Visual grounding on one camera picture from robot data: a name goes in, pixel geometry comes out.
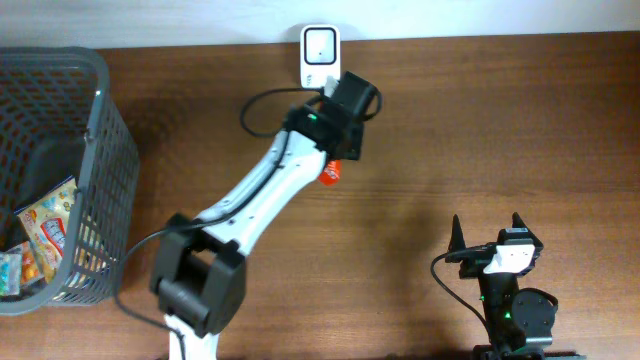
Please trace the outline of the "red Hacks candy bag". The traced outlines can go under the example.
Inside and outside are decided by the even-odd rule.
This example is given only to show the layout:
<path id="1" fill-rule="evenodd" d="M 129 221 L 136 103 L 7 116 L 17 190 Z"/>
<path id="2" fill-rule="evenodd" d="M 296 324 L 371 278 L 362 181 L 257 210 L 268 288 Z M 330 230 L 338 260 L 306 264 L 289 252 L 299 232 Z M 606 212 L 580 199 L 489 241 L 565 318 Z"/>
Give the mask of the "red Hacks candy bag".
<path id="1" fill-rule="evenodd" d="M 342 165 L 340 160 L 327 163 L 317 180 L 325 186 L 336 185 L 341 179 Z"/>

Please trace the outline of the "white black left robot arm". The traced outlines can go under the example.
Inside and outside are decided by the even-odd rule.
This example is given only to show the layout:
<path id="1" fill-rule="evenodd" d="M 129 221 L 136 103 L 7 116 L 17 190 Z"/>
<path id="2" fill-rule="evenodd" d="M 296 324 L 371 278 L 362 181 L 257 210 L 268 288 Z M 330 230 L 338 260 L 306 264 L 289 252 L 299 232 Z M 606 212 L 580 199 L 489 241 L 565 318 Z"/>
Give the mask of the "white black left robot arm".
<path id="1" fill-rule="evenodd" d="M 262 233 L 333 161 L 360 157 L 378 88 L 346 72 L 284 116 L 258 164 L 220 201 L 160 233 L 149 287 L 169 333 L 169 358 L 213 359 L 246 294 L 247 259 Z"/>

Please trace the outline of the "teal tissue pack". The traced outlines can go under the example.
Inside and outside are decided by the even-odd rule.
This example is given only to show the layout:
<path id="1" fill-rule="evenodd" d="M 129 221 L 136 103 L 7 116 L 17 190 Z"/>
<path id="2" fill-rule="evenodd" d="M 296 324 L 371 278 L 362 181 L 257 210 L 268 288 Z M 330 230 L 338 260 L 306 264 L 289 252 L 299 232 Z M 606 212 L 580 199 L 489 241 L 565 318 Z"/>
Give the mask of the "teal tissue pack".
<path id="1" fill-rule="evenodd" d="M 1 254 L 2 297 L 18 295 L 20 292 L 22 255 L 18 253 Z"/>

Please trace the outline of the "yellow snack bag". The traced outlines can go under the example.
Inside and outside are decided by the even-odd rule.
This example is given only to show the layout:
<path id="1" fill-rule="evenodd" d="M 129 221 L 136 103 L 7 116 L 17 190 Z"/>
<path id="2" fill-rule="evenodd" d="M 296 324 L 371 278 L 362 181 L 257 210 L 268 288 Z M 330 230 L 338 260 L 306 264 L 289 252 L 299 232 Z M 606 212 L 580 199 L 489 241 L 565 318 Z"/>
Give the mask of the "yellow snack bag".
<path id="1" fill-rule="evenodd" d="M 69 176 L 39 200 L 14 211 L 29 237 L 47 283 L 56 276 L 64 257 L 76 189 L 76 179 Z"/>

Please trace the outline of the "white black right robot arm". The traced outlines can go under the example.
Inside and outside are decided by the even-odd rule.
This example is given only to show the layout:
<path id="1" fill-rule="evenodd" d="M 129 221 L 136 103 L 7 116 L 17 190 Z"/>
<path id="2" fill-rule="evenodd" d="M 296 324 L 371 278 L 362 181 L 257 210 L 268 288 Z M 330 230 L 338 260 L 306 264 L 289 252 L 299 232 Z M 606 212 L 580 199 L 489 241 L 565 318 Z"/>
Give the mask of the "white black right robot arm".
<path id="1" fill-rule="evenodd" d="M 447 263 L 460 265 L 461 279 L 479 283 L 484 326 L 489 343 L 476 345 L 475 360 L 581 359 L 576 352 L 548 352 L 558 299 L 536 288 L 522 288 L 518 279 L 534 269 L 543 243 L 518 213 L 512 225 L 499 231 L 497 240 L 468 247 L 458 216 L 452 220 Z"/>

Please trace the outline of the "orange tissue pack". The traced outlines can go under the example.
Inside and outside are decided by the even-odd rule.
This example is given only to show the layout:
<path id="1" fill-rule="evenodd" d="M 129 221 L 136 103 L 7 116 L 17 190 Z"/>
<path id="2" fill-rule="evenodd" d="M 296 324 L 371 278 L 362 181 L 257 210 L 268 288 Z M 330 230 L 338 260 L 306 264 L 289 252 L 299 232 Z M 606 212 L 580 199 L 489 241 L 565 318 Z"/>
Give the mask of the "orange tissue pack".
<path id="1" fill-rule="evenodd" d="M 37 282 L 43 278 L 43 274 L 40 271 L 37 260 L 34 256 L 33 250 L 28 242 L 24 242 L 21 245 L 22 252 L 22 267 L 21 267 L 21 280 L 20 286 L 25 288 L 30 286 L 34 282 Z"/>

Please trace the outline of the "white barcode scanner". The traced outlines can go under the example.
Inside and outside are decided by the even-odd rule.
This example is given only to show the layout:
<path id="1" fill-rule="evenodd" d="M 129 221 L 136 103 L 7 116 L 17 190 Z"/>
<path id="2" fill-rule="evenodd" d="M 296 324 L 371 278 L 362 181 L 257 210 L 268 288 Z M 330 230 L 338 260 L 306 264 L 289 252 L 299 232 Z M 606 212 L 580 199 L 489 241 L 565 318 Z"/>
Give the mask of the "white barcode scanner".
<path id="1" fill-rule="evenodd" d="M 318 89 L 341 76 L 341 33 L 334 25 L 311 24 L 300 31 L 300 83 Z"/>

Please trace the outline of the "grey plastic mesh basket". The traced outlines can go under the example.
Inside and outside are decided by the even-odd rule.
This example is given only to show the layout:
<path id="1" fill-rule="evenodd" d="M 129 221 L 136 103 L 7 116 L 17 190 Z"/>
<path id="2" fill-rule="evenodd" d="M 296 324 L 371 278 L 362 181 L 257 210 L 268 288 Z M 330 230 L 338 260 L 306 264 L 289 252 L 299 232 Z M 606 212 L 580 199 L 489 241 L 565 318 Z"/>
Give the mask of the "grey plastic mesh basket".
<path id="1" fill-rule="evenodd" d="M 109 70 L 80 47 L 1 51 L 1 248 L 28 240 L 18 212 L 68 178 L 77 189 L 50 281 L 1 300 L 4 316 L 90 306 L 112 295 L 139 175 L 135 141 L 110 96 Z"/>

